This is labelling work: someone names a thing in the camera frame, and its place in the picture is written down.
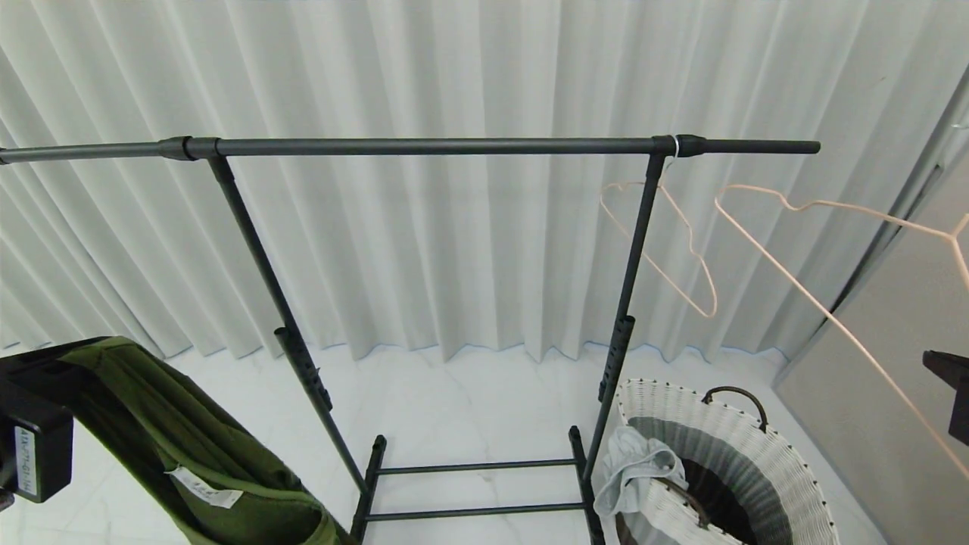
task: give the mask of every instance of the white marble floor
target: white marble floor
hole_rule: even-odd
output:
[[[540,364],[521,347],[502,352],[469,347],[447,363],[436,348],[380,347],[359,362],[340,346],[313,350],[313,356],[333,397],[333,416],[361,467],[377,433],[388,438],[386,466],[433,465],[568,458],[572,425],[579,426],[587,448],[606,347],[586,345],[577,361],[551,351]],[[842,542],[885,543],[767,386],[778,358],[725,351],[708,364],[687,351],[667,364],[644,347],[629,354],[623,374],[698,390],[722,384],[751,390],[771,424],[812,464]],[[349,526],[357,501],[353,482],[284,360],[265,351],[241,360],[226,352],[208,358],[188,352],[171,363],[279,455]],[[20,499],[0,515],[0,545],[185,543],[162,509],[91,435],[80,426],[75,435],[72,484],[44,504]],[[575,471],[567,466],[401,475],[381,479],[374,512],[577,500]],[[573,511],[376,523],[366,543],[579,545],[588,537],[584,518]]]

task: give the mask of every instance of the curtain fold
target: curtain fold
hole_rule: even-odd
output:
[[[643,263],[633,344],[791,356],[822,316],[714,212],[730,182],[891,208],[969,65],[969,4],[370,2],[0,6],[0,145],[225,138],[817,139],[817,156],[704,156],[665,183],[710,265],[704,319]],[[307,340],[608,342],[629,243],[601,189],[636,156],[233,158]],[[640,190],[606,201],[631,229]],[[832,304],[879,225],[726,206]],[[125,335],[274,353],[271,299],[204,163],[0,168],[0,340]],[[701,305],[687,231],[657,200],[647,251]]]

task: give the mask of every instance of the black metal clothes rack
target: black metal clothes rack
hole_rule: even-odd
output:
[[[619,374],[629,347],[635,319],[628,315],[633,295],[633,284],[640,265],[646,227],[663,165],[668,157],[692,157],[704,153],[775,153],[813,154],[821,149],[817,142],[808,141],[757,141],[757,140],[709,140],[693,135],[656,136],[651,138],[616,139],[367,139],[367,140],[224,140],[218,138],[177,137],[158,142],[132,144],[61,145],[51,147],[0,148],[0,165],[34,161],[109,159],[127,157],[164,157],[177,161],[203,159],[219,186],[225,193],[239,229],[256,261],[266,288],[275,303],[283,326],[275,335],[283,347],[286,359],[293,367],[303,390],[309,397],[317,415],[323,422],[333,446],[338,451],[347,471],[353,477],[360,492],[357,512],[351,526],[351,535],[362,542],[368,523],[380,521],[466,517],[476,515],[504,515],[512,513],[536,513],[543,511],[581,510],[588,524],[590,542],[603,545],[605,537],[598,515],[592,509],[592,468],[595,464],[603,433],[610,415],[612,398],[615,396]],[[589,443],[588,454],[582,447],[578,427],[569,429],[572,456],[556,460],[527,460],[463,465],[427,465],[412,467],[383,467],[387,440],[377,435],[364,474],[360,473],[353,456],[343,440],[330,411],[332,402],[323,385],[320,374],[313,365],[306,342],[299,331],[296,318],[290,310],[279,280],[276,278],[266,250],[260,242],[259,233],[253,225],[242,196],[235,184],[235,176],[229,157],[235,156],[296,156],[296,155],[538,155],[538,154],[634,154],[648,155],[645,188],[642,192],[639,216],[629,252],[622,292],[616,309],[614,329],[610,341],[602,381],[599,384],[599,417],[595,432]],[[438,511],[412,511],[372,513],[371,507],[377,490],[378,479],[386,475],[408,473],[431,473],[442,471],[468,471],[482,469],[522,469],[571,465],[576,469],[581,501],[533,505],[483,507],[477,509],[453,509]]]

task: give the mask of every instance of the basket handle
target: basket handle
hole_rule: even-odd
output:
[[[706,514],[706,510],[703,509],[703,506],[700,504],[700,502],[695,497],[693,497],[692,495],[690,495],[689,492],[686,492],[685,490],[683,490],[682,488],[680,488],[679,485],[677,485],[676,483],[674,483],[673,481],[671,481],[670,479],[668,479],[666,477],[656,477],[656,480],[659,481],[659,482],[661,482],[661,483],[663,483],[664,485],[666,485],[666,487],[668,489],[670,489],[670,490],[676,492],[677,494],[683,496],[683,499],[686,499],[687,502],[690,503],[690,506],[693,507],[693,509],[697,512],[697,516],[700,519],[698,521],[698,525],[700,526],[700,528],[706,529],[706,527],[710,526],[710,517],[709,517],[709,515]]]
[[[767,433],[767,413],[764,411],[764,406],[761,405],[761,402],[753,394],[747,392],[743,388],[737,388],[736,386],[718,386],[717,388],[713,388],[707,392],[706,395],[703,396],[702,401],[706,404],[710,404],[710,402],[713,401],[713,394],[716,394],[717,392],[736,392],[746,396],[750,401],[753,401],[754,404],[757,405],[758,412],[761,413],[761,432]]]

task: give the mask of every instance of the olive green garment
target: olive green garment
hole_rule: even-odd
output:
[[[275,455],[131,340],[108,338],[58,360],[96,375],[68,408],[194,545],[354,545]],[[211,489],[242,494],[230,508],[210,505],[168,474],[180,466]]]

